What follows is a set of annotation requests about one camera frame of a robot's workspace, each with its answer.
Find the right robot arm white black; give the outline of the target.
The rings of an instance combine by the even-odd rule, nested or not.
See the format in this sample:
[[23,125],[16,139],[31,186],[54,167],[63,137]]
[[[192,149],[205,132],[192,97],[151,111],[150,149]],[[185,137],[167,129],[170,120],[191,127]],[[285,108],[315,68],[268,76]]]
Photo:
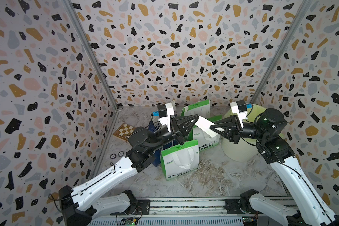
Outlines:
[[241,122],[232,115],[211,125],[210,130],[234,144],[241,138],[255,139],[258,152],[281,178],[298,207],[288,208],[252,189],[241,195],[246,211],[261,212],[283,226],[339,226],[339,215],[316,192],[294,151],[280,137],[286,125],[284,115],[269,108],[254,122]]

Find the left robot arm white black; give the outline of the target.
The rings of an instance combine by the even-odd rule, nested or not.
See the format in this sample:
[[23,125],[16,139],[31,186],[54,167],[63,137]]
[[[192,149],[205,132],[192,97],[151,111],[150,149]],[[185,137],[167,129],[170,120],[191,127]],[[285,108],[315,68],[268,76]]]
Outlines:
[[163,125],[155,132],[137,127],[128,139],[131,150],[118,162],[79,186],[64,186],[59,190],[59,198],[54,202],[60,206],[65,225],[86,226],[94,218],[104,215],[137,214],[138,200],[130,190],[107,198],[104,194],[151,165],[156,150],[174,140],[184,144],[199,118],[198,115],[172,115],[170,126]]

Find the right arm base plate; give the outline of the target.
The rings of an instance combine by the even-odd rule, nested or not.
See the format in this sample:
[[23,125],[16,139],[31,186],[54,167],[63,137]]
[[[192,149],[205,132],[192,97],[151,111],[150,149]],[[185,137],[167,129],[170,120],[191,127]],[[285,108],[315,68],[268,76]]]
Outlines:
[[262,212],[258,212],[251,207],[248,199],[241,197],[225,199],[224,208],[227,214],[262,214]]

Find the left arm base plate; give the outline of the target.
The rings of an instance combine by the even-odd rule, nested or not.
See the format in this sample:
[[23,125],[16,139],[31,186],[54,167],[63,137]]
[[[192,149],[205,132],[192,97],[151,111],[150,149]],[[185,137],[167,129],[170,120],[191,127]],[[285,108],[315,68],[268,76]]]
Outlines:
[[125,216],[125,217],[130,217],[130,216],[135,216],[135,215],[149,215],[149,208],[150,208],[150,199],[140,199],[134,202],[133,204],[131,203],[129,207],[125,211],[121,212],[116,212],[116,213],[111,213],[111,216]]

